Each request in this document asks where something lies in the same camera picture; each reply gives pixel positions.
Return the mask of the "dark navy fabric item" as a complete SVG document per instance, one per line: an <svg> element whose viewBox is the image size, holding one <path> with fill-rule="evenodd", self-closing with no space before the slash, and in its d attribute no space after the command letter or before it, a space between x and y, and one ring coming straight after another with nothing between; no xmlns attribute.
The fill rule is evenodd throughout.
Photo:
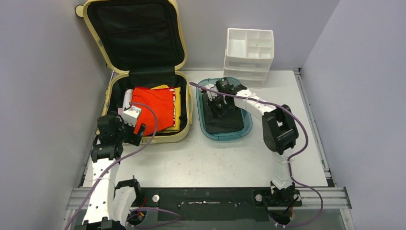
<svg viewBox="0 0 406 230"><path fill-rule="evenodd" d="M241 109L228 111L224 116L215 117L207 102L203 103L204 130L210 134L237 132L245 127Z"/></svg>

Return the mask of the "teal transparent plastic tray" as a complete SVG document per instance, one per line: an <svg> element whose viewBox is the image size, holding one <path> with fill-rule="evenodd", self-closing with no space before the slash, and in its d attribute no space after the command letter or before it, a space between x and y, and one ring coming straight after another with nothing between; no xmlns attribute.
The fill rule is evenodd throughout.
<svg viewBox="0 0 406 230"><path fill-rule="evenodd" d="M245 127L237 132L230 132L230 133L222 133L222 134L214 134L210 135L204 130L204 117L203 117L203 103L207 102L208 103L208 95L204 92L202 92L202 89L199 87L195 88L196 90L196 99L197 99L197 107L198 107L198 116L199 116L199 122L200 122L200 128L202 133L209 139L214 140L214 141L234 141L241 139L248 135L248 133L252 130L252 118L251 114L246 112L245 110L241 109L241 113L243 116L244 124Z"/></svg>

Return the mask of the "yellow hard-shell suitcase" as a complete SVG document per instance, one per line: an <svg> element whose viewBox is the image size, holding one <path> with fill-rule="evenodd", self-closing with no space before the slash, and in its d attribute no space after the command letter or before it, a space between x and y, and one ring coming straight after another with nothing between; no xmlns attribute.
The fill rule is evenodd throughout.
<svg viewBox="0 0 406 230"><path fill-rule="evenodd" d="M89 0L75 7L116 76L105 92L102 115L117 111L124 92L167 85L180 89L180 128L158 132L152 143L184 139L190 129L193 100L178 4L174 0Z"/></svg>

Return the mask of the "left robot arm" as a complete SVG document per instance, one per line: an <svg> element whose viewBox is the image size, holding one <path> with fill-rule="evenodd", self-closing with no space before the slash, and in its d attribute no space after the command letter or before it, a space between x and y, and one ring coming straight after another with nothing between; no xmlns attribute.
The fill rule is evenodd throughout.
<svg viewBox="0 0 406 230"><path fill-rule="evenodd" d="M116 182L126 139L124 120L108 114L97 120L96 135L90 153L92 188L87 210L77 230L124 230L131 206L143 201L143 192L136 178Z"/></svg>

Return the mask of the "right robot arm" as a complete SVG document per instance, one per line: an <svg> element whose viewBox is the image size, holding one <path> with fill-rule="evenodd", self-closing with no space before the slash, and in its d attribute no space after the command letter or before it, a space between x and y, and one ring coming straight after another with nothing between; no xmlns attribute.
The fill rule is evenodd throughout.
<svg viewBox="0 0 406 230"><path fill-rule="evenodd" d="M292 207L301 202L289 171L288 158L296 145L299 132L288 115L289 106L278 108L263 104L262 99L244 85L232 85L228 78L209 83L202 90L216 117L226 117L233 109L243 109L262 123L265 146L272 152L271 199L276 206Z"/></svg>

